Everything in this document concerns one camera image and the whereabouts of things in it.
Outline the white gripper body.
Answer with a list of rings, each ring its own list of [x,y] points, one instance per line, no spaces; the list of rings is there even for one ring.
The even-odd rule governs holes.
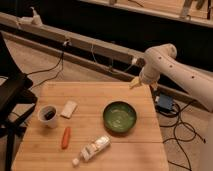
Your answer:
[[[153,70],[142,69],[139,78],[142,83],[151,85],[159,80],[159,73]]]

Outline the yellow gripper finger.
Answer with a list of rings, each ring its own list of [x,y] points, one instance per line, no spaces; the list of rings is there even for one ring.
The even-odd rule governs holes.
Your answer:
[[[131,82],[129,83],[129,88],[130,89],[133,89],[133,88],[136,88],[136,87],[139,87],[141,86],[142,83],[141,83],[141,80],[139,77],[135,77],[131,80]]]

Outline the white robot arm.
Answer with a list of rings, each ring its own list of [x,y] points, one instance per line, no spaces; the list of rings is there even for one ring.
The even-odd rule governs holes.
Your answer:
[[[145,65],[130,82],[130,88],[143,84],[156,86],[163,74],[213,112],[213,77],[177,62],[176,56],[177,49],[173,44],[148,48],[143,55]]]

